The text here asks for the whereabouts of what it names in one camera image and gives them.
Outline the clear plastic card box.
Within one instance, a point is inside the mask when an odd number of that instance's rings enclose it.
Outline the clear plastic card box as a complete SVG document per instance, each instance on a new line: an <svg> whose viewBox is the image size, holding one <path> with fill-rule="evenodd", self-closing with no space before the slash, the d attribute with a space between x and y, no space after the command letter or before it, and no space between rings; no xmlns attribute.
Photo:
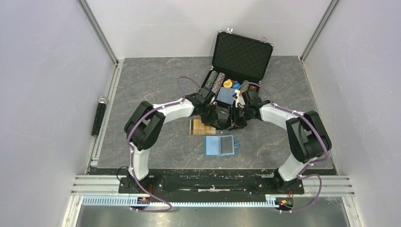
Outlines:
<svg viewBox="0 0 401 227"><path fill-rule="evenodd" d="M210 124L204 124L200 116L194 116L190 119L189 135L227 135L234 128L229 114L218 113L217 119Z"/></svg>

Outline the blue card holder wallet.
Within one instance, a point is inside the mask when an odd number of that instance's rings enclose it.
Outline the blue card holder wallet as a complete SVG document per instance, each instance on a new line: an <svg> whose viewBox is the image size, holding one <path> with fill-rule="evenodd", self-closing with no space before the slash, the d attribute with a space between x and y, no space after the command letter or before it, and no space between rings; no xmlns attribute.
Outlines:
<svg viewBox="0 0 401 227"><path fill-rule="evenodd" d="M203 137L203 154L207 157L235 157L240 147L233 135Z"/></svg>

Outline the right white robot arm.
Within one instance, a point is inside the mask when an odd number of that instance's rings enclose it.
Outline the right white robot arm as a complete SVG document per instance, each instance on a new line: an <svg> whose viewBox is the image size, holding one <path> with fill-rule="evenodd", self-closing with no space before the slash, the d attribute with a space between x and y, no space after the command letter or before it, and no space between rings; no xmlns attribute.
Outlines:
<svg viewBox="0 0 401 227"><path fill-rule="evenodd" d="M331 140L316 111L297 112L270 100L262 101L255 89L243 93L236 90L233 98L236 126L244 127L248 120L257 119L275 124L287 132L291 154L275 170L273 187L277 192L287 192L292 181L301 179L309 166L329 158Z"/></svg>

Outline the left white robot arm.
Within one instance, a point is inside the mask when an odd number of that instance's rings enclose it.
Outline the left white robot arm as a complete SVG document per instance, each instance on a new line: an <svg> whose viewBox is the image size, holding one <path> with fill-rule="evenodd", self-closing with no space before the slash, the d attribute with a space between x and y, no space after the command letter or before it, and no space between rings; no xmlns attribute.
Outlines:
<svg viewBox="0 0 401 227"><path fill-rule="evenodd" d="M152 105L143 101L124 126L130 147L130 186L136 192L148 188L149 149L157 141L165 123L186 117L199 116L204 125L218 128L217 93L203 87L197 93L180 99Z"/></svg>

